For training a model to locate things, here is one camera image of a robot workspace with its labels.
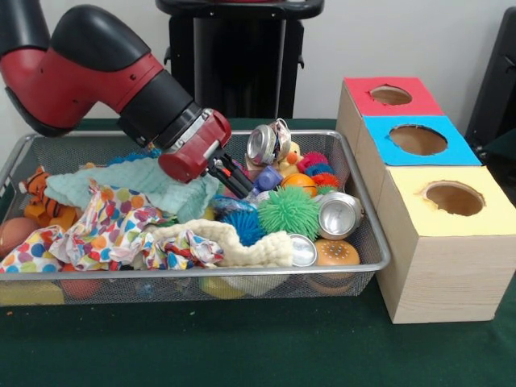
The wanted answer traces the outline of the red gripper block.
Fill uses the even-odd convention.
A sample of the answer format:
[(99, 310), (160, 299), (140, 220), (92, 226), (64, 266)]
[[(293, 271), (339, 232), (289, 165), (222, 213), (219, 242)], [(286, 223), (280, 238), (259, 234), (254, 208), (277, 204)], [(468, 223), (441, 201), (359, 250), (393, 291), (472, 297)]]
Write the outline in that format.
[(208, 167), (215, 151), (230, 138), (229, 121), (217, 110), (204, 109), (173, 146), (161, 153), (158, 164), (169, 177), (182, 183), (189, 183), (207, 171), (238, 199), (244, 199), (252, 191), (252, 178), (237, 159), (220, 153), (219, 167)]

